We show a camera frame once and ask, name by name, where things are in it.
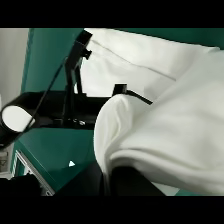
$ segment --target folded cloth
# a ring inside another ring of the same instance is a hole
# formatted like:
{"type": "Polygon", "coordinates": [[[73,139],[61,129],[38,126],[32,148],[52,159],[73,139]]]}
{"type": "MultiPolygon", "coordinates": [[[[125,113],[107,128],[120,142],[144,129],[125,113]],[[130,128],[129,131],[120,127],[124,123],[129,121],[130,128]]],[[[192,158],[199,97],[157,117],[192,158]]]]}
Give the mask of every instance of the folded cloth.
{"type": "Polygon", "coordinates": [[[114,85],[121,83],[154,101],[197,58],[217,49],[113,29],[86,30],[93,34],[87,46],[92,54],[81,66],[88,96],[110,97],[114,85]]]}
{"type": "Polygon", "coordinates": [[[94,151],[105,176],[132,166],[150,181],[224,195],[224,52],[210,52],[152,105],[126,95],[102,107],[94,151]]]}

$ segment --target white wall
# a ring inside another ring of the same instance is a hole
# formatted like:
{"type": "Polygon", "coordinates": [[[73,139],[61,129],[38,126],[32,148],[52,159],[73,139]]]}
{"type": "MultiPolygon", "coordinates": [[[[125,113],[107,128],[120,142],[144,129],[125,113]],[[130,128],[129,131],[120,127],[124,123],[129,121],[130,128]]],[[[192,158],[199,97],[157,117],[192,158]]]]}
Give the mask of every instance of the white wall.
{"type": "MultiPolygon", "coordinates": [[[[0,95],[2,106],[20,94],[28,28],[0,28],[0,95]]],[[[9,152],[11,160],[12,147],[9,152]]]]}

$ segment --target white fabric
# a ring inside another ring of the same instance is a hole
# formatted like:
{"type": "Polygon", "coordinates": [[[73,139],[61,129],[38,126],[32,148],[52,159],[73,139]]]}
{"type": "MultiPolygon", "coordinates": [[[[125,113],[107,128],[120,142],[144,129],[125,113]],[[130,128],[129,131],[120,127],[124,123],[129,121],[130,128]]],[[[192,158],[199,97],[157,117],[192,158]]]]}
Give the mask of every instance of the white fabric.
{"type": "Polygon", "coordinates": [[[129,164],[150,181],[224,195],[224,52],[196,60],[152,105],[116,95],[101,109],[94,150],[103,172],[129,164]]]}
{"type": "Polygon", "coordinates": [[[86,29],[93,36],[83,59],[81,78],[88,96],[108,96],[114,84],[154,101],[192,62],[214,48],[167,41],[113,29],[86,29]]]}

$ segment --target white cloth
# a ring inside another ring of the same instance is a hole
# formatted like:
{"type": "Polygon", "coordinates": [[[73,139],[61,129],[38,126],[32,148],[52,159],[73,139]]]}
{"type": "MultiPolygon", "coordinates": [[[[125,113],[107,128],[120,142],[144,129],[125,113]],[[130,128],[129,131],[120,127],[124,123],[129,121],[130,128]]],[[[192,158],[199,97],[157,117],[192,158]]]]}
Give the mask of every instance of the white cloth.
{"type": "Polygon", "coordinates": [[[93,34],[87,46],[92,54],[81,66],[83,92],[88,96],[110,97],[114,85],[123,83],[154,101],[193,61],[214,50],[113,29],[86,30],[93,34]]]}
{"type": "Polygon", "coordinates": [[[101,109],[94,150],[103,172],[128,164],[150,181],[224,195],[224,52],[196,60],[152,105],[116,95],[101,109]]]}

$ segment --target towel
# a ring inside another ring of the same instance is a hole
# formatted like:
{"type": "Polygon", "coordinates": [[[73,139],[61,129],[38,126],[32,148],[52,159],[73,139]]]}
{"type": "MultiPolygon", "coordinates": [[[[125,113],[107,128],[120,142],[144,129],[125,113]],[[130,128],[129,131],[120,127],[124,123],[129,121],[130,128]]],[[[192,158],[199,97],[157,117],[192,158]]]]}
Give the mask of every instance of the towel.
{"type": "Polygon", "coordinates": [[[108,100],[94,130],[104,174],[130,165],[155,183],[224,195],[223,61],[223,51],[204,54],[152,105],[108,100]]]}
{"type": "Polygon", "coordinates": [[[87,46],[92,54],[81,66],[87,96],[110,97],[115,84],[127,84],[154,102],[197,58],[217,49],[113,29],[86,31],[93,34],[87,46]]]}

